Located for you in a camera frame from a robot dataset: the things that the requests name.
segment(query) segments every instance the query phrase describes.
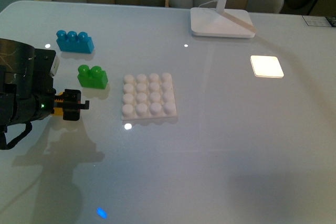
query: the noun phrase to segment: white table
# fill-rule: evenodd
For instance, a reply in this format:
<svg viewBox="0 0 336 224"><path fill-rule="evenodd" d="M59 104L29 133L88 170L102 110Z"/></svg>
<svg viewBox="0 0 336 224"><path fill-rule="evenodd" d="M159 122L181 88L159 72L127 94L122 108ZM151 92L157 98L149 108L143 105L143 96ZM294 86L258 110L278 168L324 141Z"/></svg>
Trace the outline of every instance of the white table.
<svg viewBox="0 0 336 224"><path fill-rule="evenodd" d="M220 39L193 37L185 9L6 8L0 37L51 44L54 87L81 90L90 110L78 122L35 121L0 152L0 223L335 223L336 29L251 19L253 39ZM60 29L86 31L93 55L60 52ZM285 76L255 77L251 55L278 57ZM81 64L106 70L107 89L82 88ZM123 76L152 72L172 74L178 119L127 131ZM8 127L7 139L22 129Z"/></svg>

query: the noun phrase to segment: green lego brick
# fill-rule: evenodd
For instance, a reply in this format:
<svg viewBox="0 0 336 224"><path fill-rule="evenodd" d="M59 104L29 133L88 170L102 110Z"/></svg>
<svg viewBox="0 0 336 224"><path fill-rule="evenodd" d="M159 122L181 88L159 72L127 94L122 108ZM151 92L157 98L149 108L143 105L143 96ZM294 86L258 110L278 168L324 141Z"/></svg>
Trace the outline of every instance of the green lego brick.
<svg viewBox="0 0 336 224"><path fill-rule="evenodd" d="M78 80L84 88L105 89L108 83L106 72L99 66L89 69L88 65L80 65L78 68Z"/></svg>

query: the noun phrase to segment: blue lego brick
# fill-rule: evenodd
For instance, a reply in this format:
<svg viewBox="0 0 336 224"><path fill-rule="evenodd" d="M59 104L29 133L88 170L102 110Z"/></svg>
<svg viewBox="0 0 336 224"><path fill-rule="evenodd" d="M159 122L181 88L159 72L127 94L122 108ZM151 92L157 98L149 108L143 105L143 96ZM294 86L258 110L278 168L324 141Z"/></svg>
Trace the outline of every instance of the blue lego brick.
<svg viewBox="0 0 336 224"><path fill-rule="evenodd" d="M90 54L94 49L91 37L84 31L78 35L75 31L70 31L68 34L59 30L57 33L57 44L61 51L65 52L80 52L82 54Z"/></svg>

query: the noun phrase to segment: white desk lamp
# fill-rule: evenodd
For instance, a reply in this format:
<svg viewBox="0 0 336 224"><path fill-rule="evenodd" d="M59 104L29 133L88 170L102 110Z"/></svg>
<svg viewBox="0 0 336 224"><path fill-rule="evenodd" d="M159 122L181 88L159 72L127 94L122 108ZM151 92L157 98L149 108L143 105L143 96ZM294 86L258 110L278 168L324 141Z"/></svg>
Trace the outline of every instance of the white desk lamp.
<svg viewBox="0 0 336 224"><path fill-rule="evenodd" d="M256 29L245 10L224 9L226 0L218 0L217 8L191 8L191 30L197 36L253 38Z"/></svg>

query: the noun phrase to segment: cable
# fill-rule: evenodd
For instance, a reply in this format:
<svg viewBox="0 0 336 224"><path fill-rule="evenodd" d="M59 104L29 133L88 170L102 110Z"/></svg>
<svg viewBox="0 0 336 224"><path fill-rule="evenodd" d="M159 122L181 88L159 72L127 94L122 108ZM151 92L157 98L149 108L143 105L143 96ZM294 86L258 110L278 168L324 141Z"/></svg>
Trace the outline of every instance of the cable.
<svg viewBox="0 0 336 224"><path fill-rule="evenodd" d="M212 3L212 2L218 2L218 0L211 0L211 1L206 2L206 3L204 3L204 4L200 4L200 5L199 5L199 8L200 8L202 5L210 4L210 3Z"/></svg>
<svg viewBox="0 0 336 224"><path fill-rule="evenodd" d="M0 133L0 150L10 150L12 149L18 142L20 142L26 135L29 134L29 132L32 131L33 126L32 123L28 122L26 123L26 128L24 132L22 132L19 136L11 140L8 144L6 144L6 137L5 133Z"/></svg>

